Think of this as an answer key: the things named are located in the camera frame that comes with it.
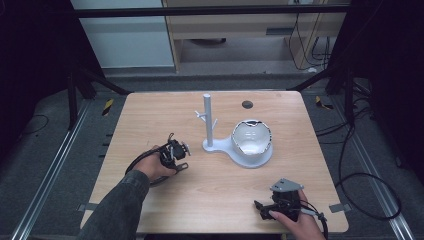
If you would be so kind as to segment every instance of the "white cabinet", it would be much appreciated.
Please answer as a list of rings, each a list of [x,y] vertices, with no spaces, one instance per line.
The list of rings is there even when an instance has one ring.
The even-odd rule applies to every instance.
[[[162,7],[161,0],[71,0],[75,9]],[[174,68],[164,17],[81,18],[100,66]]]
[[[288,5],[293,0],[162,0],[165,7]],[[350,0],[302,0],[301,4],[340,4]],[[286,37],[299,68],[308,66],[306,57],[316,37],[338,35],[345,13],[241,14],[167,17],[176,68],[184,39]]]

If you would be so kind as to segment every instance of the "wire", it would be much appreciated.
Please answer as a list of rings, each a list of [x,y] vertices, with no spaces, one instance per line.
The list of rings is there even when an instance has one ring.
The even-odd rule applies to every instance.
[[[324,53],[315,53],[315,48],[317,46],[318,41],[319,41],[319,37],[317,37],[315,39],[314,45],[312,46],[312,50],[311,50],[312,54],[311,55],[312,55],[313,59],[315,59],[317,61],[321,61],[320,65],[321,65],[322,69],[325,70],[328,66],[328,62],[329,62],[330,56],[331,56],[331,53],[330,53],[330,37],[326,37],[326,44],[325,44]]]
[[[170,135],[169,135],[169,138],[168,138],[168,140],[169,139],[171,139],[171,137],[173,136],[174,134],[173,133],[171,133]],[[127,167],[127,170],[125,171],[125,175],[127,175],[127,173],[129,172],[129,171],[131,171],[133,168],[134,168],[134,166],[138,163],[138,162],[140,162],[141,160],[143,160],[144,158],[146,158],[146,157],[148,157],[148,156],[150,156],[150,155],[152,155],[153,153],[156,153],[156,152],[158,152],[158,153],[160,153],[163,149],[165,149],[167,146],[169,146],[169,141],[167,142],[167,143],[165,143],[164,145],[162,145],[162,146],[160,146],[160,147],[158,147],[158,148],[154,148],[154,149],[150,149],[150,150],[148,150],[148,151],[146,151],[146,152],[143,152],[142,154],[140,154],[138,157],[136,157],[135,159],[134,159],[134,161],[132,161],[131,162],[131,164]]]
[[[364,107],[361,111],[355,114],[355,119],[362,119],[367,113],[370,113],[370,112],[373,112],[370,107]]]
[[[298,37],[299,37],[300,46],[302,47],[303,57],[305,58],[306,62],[308,62],[311,66],[309,66],[309,67],[307,67],[307,68],[299,68],[296,64],[294,64],[294,65],[295,65],[295,67],[296,67],[296,69],[297,69],[297,70],[308,70],[309,68],[320,66],[319,64],[315,64],[315,63],[311,63],[311,62],[309,62],[309,60],[308,60],[308,58],[307,58],[307,56],[306,56],[305,47],[303,46],[302,38],[300,37],[299,24],[298,24],[298,23],[299,23],[299,13],[297,13],[297,14],[296,14],[296,21],[295,21],[295,23],[294,23],[293,31],[292,31],[292,33],[291,33],[291,35],[290,35],[290,38],[289,38],[289,50],[290,50],[290,55],[292,56],[292,59],[293,59],[293,61],[294,61],[294,55],[293,55],[293,52],[292,52],[292,50],[291,50],[291,39],[292,39],[292,36],[293,36],[293,34],[294,34],[294,32],[295,32],[295,29],[296,29],[296,31],[297,31],[297,35],[298,35]]]
[[[322,224],[322,230],[323,230],[322,235],[324,235],[325,239],[328,239],[327,219],[324,217],[324,214],[319,213],[318,210],[315,208],[315,206],[312,205],[311,203],[304,201],[304,200],[299,200],[299,201],[300,201],[300,203],[306,203],[307,204],[306,206],[303,205],[303,204],[300,204],[302,208],[309,210],[309,211],[312,211],[312,212],[315,212],[315,215],[318,217],[318,219],[321,221],[321,224]]]
[[[331,144],[341,144],[343,143],[343,141],[341,142],[318,142],[319,144],[324,144],[324,145],[331,145]]]
[[[356,99],[356,100],[354,101],[354,104],[355,104],[356,102],[360,101],[360,100],[364,100],[364,99],[362,99],[362,98],[358,98],[358,99]],[[362,117],[358,117],[358,116],[359,116],[359,115],[361,115],[361,114],[362,114],[362,113],[364,113],[364,112],[367,112],[369,109],[370,109],[369,107],[364,107],[363,109],[361,109],[360,111],[358,111],[357,113],[355,113],[355,115],[354,115],[354,116],[355,116],[355,118],[356,118],[356,119],[358,119],[358,118],[362,118]],[[331,133],[333,133],[333,132],[336,132],[337,130],[340,130],[342,127],[346,126],[347,124],[348,124],[347,122],[339,123],[339,124],[336,124],[336,125],[333,125],[333,126],[330,126],[330,127],[326,127],[326,128],[324,128],[324,129],[316,130],[316,131],[315,131],[315,133],[324,132],[324,131],[326,131],[326,130],[329,130],[329,129],[335,128],[335,129],[330,130],[330,131],[328,131],[328,132],[325,132],[325,133],[319,133],[319,134],[317,134],[317,137],[325,136],[325,135],[331,134]]]
[[[401,213],[401,211],[402,211],[402,202],[401,202],[401,200],[400,200],[400,198],[399,198],[399,196],[396,194],[396,192],[395,192],[395,190],[389,185],[389,184],[387,184],[383,179],[381,179],[381,178],[379,178],[379,177],[377,177],[377,176],[374,176],[374,175],[372,175],[372,174],[369,174],[369,173],[364,173],[364,172],[356,172],[356,173],[352,173],[352,174],[349,174],[349,175],[347,175],[347,176],[345,176],[345,177],[343,177],[342,178],[342,160],[343,160],[343,155],[344,155],[344,152],[345,152],[345,149],[346,149],[346,145],[347,145],[347,142],[348,142],[348,140],[349,140],[349,138],[348,138],[348,136],[351,134],[351,132],[353,131],[355,129],[355,125],[351,125],[350,126],[350,128],[349,128],[349,130],[348,130],[348,134],[346,135],[346,138],[345,138],[345,141],[343,142],[343,146],[342,146],[342,151],[341,151],[341,153],[340,153],[340,157],[339,157],[339,165],[338,165],[338,175],[339,175],[339,181],[335,184],[335,187],[338,187],[338,186],[340,186],[341,187],[341,189],[342,189],[342,191],[343,191],[343,194],[346,196],[346,198],[347,198],[347,200],[353,205],[353,206],[355,206],[356,207],[356,209],[358,209],[360,212],[362,212],[363,214],[365,214],[365,215],[367,215],[367,216],[369,216],[369,217],[371,217],[371,218],[373,218],[373,219],[377,219],[377,220],[381,220],[381,221],[387,221],[387,220],[391,220],[391,219],[394,219],[394,218],[396,218],[397,216],[399,216],[399,214]],[[372,213],[370,213],[370,212],[367,212],[367,211],[365,211],[364,209],[362,209],[361,207],[359,207],[359,205],[358,204],[356,204],[353,200],[352,200],[352,198],[349,196],[349,194],[347,194],[346,193],[346,189],[344,188],[344,185],[343,185],[343,182],[345,182],[346,180],[348,180],[348,179],[350,179],[350,178],[352,178],[352,177],[356,177],[356,176],[366,176],[366,177],[371,177],[371,178],[373,178],[373,179],[375,179],[375,180],[378,180],[379,182],[381,182],[381,183],[383,183],[388,189],[389,189],[389,191],[390,191],[390,193],[392,194],[392,196],[394,196],[395,197],[395,199],[396,199],[396,203],[397,203],[397,205],[398,205],[398,210],[396,211],[396,213],[394,213],[392,216],[384,216],[384,217],[382,217],[382,216],[378,216],[378,215],[375,215],[375,214],[372,214]]]
[[[36,129],[36,130],[28,131],[28,132],[23,132],[23,133],[22,133],[23,135],[28,135],[28,134],[36,133],[36,132],[40,131],[41,129],[45,128],[45,127],[47,126],[47,124],[49,124],[49,121],[50,121],[50,120],[49,120],[49,118],[48,118],[46,115],[37,114],[37,115],[34,115],[34,116],[33,116],[33,118],[34,118],[34,117],[44,117],[44,118],[46,119],[46,122],[44,123],[44,125],[43,125],[43,126],[39,127],[39,128],[38,128],[38,129]]]
[[[357,98],[357,99],[355,99],[355,101],[353,101],[353,104],[356,104],[357,102],[359,102],[359,101],[366,101],[366,102],[369,102],[369,98],[368,97],[363,97],[363,98]]]

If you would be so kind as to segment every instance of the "metal rail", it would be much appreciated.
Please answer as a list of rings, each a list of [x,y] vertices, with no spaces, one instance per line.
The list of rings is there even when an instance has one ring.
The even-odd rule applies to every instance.
[[[333,102],[335,103],[335,107],[343,120],[346,120],[345,115],[341,111],[343,109],[342,101],[336,96],[332,97]],[[377,168],[372,162],[371,157],[368,155],[368,152],[361,141],[361,138],[358,134],[353,133],[352,143],[355,148],[356,153],[358,154],[359,162],[364,169],[364,172],[372,174],[381,178]],[[397,203],[396,199],[390,193],[389,189],[383,185],[381,182],[376,181],[375,179],[370,180],[371,187],[374,190],[374,194],[377,196],[377,199],[382,207],[386,216],[391,216],[397,211]],[[411,229],[409,228],[408,223],[402,214],[397,216],[394,219],[390,220],[390,225],[393,229],[393,232],[396,234],[396,237],[399,240],[413,240],[415,239]]]
[[[57,151],[56,156],[49,167],[49,170],[47,171],[40,187],[37,190],[37,193],[32,199],[15,231],[12,233],[12,240],[25,240],[28,238],[32,227],[34,226],[35,221],[37,220],[37,217],[40,214],[41,209],[43,208],[54,183],[56,182],[57,176],[59,175],[62,165],[65,162],[72,144],[77,137],[81,125],[85,120],[90,104],[90,100],[83,101],[78,121],[76,122],[74,128],[69,130],[66,134],[62,145],[59,147],[59,150]]]

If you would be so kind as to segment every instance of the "white plastic part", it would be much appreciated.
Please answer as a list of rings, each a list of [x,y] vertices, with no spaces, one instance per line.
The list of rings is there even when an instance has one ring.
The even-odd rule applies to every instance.
[[[225,139],[214,139],[212,125],[211,96],[203,95],[205,113],[197,117],[206,123],[207,138],[203,149],[209,153],[226,153],[237,165],[245,168],[259,168],[272,156],[271,131],[266,124],[257,120],[245,120],[236,125],[233,133]]]

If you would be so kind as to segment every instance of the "black clamp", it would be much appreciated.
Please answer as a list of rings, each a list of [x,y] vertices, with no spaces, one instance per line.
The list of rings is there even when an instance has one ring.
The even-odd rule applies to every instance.
[[[146,151],[142,154],[140,154],[134,161],[128,166],[127,170],[125,171],[125,174],[127,174],[129,171],[131,171],[134,166],[140,162],[143,158],[152,155],[153,153],[158,152],[160,155],[160,162],[163,166],[175,169],[178,172],[181,172],[188,168],[187,163],[182,163],[177,165],[176,160],[181,160],[186,157],[186,153],[191,156],[190,149],[187,144],[184,142],[181,142],[181,144],[175,140],[172,139],[172,136],[174,136],[174,133],[169,134],[168,142],[159,148],[151,149],[149,151]],[[156,187],[169,177],[162,176],[158,179],[150,182],[150,187]]]
[[[300,189],[303,189],[303,185],[282,178],[270,188],[274,204],[264,206],[258,201],[254,201],[256,209],[259,210],[263,220],[274,219],[269,211],[280,212],[294,222],[297,222],[300,212],[317,216],[322,223],[323,235],[325,239],[328,239],[327,219],[324,217],[324,213],[319,213],[312,204],[301,200],[298,192]]]

